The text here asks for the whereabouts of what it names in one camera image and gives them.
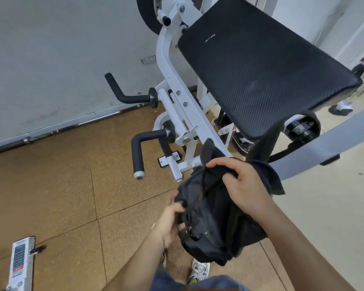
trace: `black pad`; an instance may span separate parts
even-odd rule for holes
[[[337,102],[362,83],[244,0],[219,0],[178,47],[232,122],[252,138],[286,115]]]

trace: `blue shorts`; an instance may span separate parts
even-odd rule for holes
[[[170,274],[163,268],[158,268],[156,271],[150,291],[180,291],[186,289],[233,289],[249,291],[243,285],[226,275],[211,277],[191,285],[181,284],[175,282]]]

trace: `person's left hand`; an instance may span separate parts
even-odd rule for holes
[[[163,239],[163,246],[165,248],[171,244],[178,234],[177,225],[175,224],[175,214],[183,213],[185,211],[181,203],[174,202],[174,198],[177,194],[177,190],[171,193],[165,210],[156,222],[155,227],[152,229],[156,235],[159,235]]]

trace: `wall socket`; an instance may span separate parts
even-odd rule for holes
[[[140,62],[142,64],[148,64],[148,63],[156,62],[156,56],[153,55],[153,56],[150,56],[150,57],[142,58],[142,59],[140,59]]]

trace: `hand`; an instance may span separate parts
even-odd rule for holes
[[[222,180],[228,189],[229,196],[236,205],[246,214],[259,222],[267,207],[274,205],[259,175],[252,165],[235,158],[220,157],[207,163],[207,167],[224,165],[238,173],[235,178],[230,173],[225,174]]]
[[[183,213],[185,211],[181,203],[174,202],[174,198],[177,194],[177,190],[171,193],[165,210],[156,222],[155,227],[152,229],[156,235],[159,235],[163,239],[164,248],[167,248],[178,234],[178,229],[175,225],[175,214]]]

